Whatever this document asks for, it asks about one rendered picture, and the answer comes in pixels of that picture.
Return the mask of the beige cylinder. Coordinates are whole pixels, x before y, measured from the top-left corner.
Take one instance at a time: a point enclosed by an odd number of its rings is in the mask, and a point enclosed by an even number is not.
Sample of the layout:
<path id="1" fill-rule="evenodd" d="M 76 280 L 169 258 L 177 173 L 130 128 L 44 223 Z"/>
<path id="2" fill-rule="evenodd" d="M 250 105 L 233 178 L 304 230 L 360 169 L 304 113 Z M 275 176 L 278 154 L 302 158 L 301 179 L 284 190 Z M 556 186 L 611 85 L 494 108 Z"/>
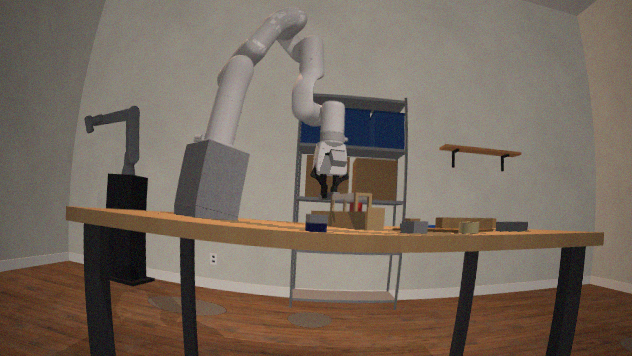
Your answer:
<path id="1" fill-rule="evenodd" d="M 459 222 L 459 231 L 461 234 L 477 234 L 479 233 L 479 222 Z"/>

